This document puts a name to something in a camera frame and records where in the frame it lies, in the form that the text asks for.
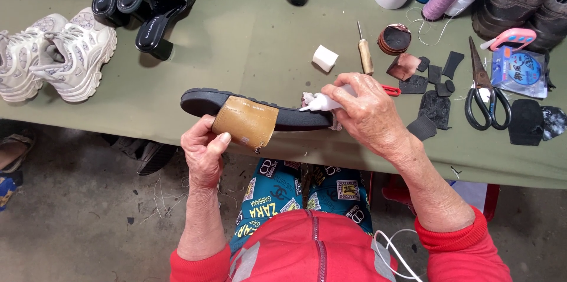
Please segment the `forearm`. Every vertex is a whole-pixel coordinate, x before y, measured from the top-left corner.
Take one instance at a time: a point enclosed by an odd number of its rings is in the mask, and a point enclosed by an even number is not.
[[[435,170],[423,143],[411,134],[402,141],[402,151],[386,158],[404,178],[421,225],[440,233],[471,225],[475,213]]]
[[[177,254],[188,261],[212,257],[224,249],[226,240],[218,208],[216,188],[189,187],[185,229]]]

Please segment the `chunky white sneaker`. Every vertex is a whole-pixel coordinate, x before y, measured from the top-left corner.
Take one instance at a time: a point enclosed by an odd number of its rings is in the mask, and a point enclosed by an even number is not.
[[[55,87],[63,100],[82,102],[95,94],[116,49],[116,31],[99,23],[90,7],[79,12],[61,33],[48,32],[39,45],[39,64],[30,70]]]
[[[38,63],[38,45],[45,32],[60,32],[67,23],[52,14],[18,34],[0,32],[0,96],[5,101],[23,102],[38,94],[43,82],[29,72]]]

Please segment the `glue bottle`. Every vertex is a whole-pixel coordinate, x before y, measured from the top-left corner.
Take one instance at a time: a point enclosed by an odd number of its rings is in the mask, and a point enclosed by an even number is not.
[[[344,89],[347,93],[351,94],[354,97],[357,96],[356,92],[349,84],[345,84],[339,88]],[[329,96],[319,93],[317,94],[315,99],[311,103],[309,103],[309,105],[300,108],[299,111],[330,111],[334,110],[335,108],[343,108],[343,106],[332,100]]]

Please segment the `red sleeve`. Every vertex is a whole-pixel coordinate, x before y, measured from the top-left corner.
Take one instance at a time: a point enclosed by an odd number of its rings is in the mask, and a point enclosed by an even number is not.
[[[510,269],[498,256],[486,227],[484,215],[475,207],[475,221],[470,226],[450,233],[424,229],[416,219],[417,234],[429,250],[428,278],[440,281],[511,282]]]
[[[170,264],[170,282],[223,282],[229,277],[230,248],[227,244],[221,252],[200,261],[184,260],[175,249]]]

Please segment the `green tablecloth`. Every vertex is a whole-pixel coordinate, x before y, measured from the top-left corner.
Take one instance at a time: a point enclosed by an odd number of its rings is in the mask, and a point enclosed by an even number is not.
[[[2,0],[0,25],[11,33],[19,32],[48,14],[71,18],[90,4],[91,0]],[[87,102],[67,104],[46,83],[39,96],[25,105],[0,102],[0,117],[178,145],[181,134],[196,121],[179,107],[179,98],[187,89],[212,87],[293,107],[300,105],[303,91],[318,92],[339,73],[361,71],[357,20],[370,41],[374,77],[396,86],[397,80],[385,73],[393,56],[382,53],[374,41],[388,24],[404,23],[413,32],[408,53],[427,56],[438,66],[444,65],[451,50],[465,54],[454,78],[457,91],[451,97],[452,128],[439,130],[425,141],[429,158],[441,175],[455,179],[453,166],[463,171],[461,180],[567,188],[567,136],[538,147],[514,146],[507,131],[490,128],[480,132],[467,123],[462,100],[472,83],[467,37],[473,35],[477,46],[482,42],[472,31],[469,13],[450,22],[439,44],[426,46],[418,39],[419,23],[410,24],[406,18],[413,6],[421,5],[410,0],[402,9],[390,11],[374,0],[309,0],[303,7],[292,6],[287,0],[197,0],[189,16],[166,35],[175,43],[168,61],[138,52],[134,46],[136,26],[119,28],[116,54],[103,67],[100,87]],[[409,11],[408,16],[415,20],[419,12]],[[445,23],[435,23],[422,39],[435,44]],[[339,54],[329,74],[311,64],[319,44]],[[558,88],[542,105],[567,108],[563,84],[567,73],[562,68],[565,51],[565,46],[560,46],[552,53],[550,68]],[[417,117],[420,100],[421,95],[396,98],[404,123]],[[230,151],[253,155],[233,145]],[[261,155],[395,172],[346,131],[275,133]]]

